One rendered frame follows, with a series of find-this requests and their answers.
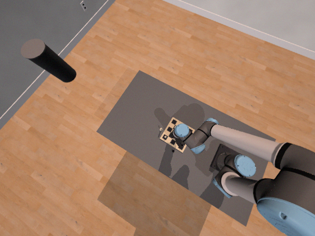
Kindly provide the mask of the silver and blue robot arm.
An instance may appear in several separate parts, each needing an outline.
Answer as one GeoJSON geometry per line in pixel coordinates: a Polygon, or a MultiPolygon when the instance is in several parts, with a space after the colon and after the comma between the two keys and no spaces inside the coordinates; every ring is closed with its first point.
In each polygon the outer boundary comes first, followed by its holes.
{"type": "Polygon", "coordinates": [[[181,123],[174,135],[195,154],[205,149],[204,142],[212,136],[271,162],[280,169],[275,179],[253,180],[246,178],[256,172],[249,157],[222,152],[216,159],[220,172],[213,184],[228,198],[240,196],[256,204],[259,213],[287,236],[315,236],[315,152],[225,127],[213,118],[194,133],[181,123]]]}

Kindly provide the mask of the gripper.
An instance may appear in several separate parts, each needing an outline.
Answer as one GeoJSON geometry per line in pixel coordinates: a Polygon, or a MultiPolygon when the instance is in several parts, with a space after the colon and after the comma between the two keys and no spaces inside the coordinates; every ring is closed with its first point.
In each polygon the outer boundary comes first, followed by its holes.
{"type": "Polygon", "coordinates": [[[176,141],[176,144],[181,147],[181,146],[185,146],[185,143],[180,139],[180,138],[177,138],[175,135],[174,135],[174,130],[171,132],[171,137],[174,138],[174,140],[176,141]]]}

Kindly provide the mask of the chessboard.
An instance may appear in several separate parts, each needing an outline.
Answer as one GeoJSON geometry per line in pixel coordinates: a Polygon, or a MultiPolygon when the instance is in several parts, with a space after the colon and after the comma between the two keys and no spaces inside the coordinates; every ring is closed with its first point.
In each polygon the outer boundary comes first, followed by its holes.
{"type": "MultiPolygon", "coordinates": [[[[181,124],[182,122],[172,118],[171,121],[169,122],[168,126],[166,127],[165,131],[163,132],[162,136],[160,137],[160,139],[162,139],[163,141],[165,141],[166,143],[170,144],[171,146],[173,146],[174,148],[176,148],[177,150],[183,152],[186,148],[186,144],[185,146],[181,146],[179,147],[176,144],[176,141],[174,140],[174,138],[171,137],[171,132],[173,131],[174,127],[177,126],[178,124],[181,124]],[[164,137],[166,136],[166,138],[164,137]]],[[[189,127],[189,126],[188,126],[189,127]]],[[[194,129],[189,127],[189,130],[194,133],[194,129]]]]}

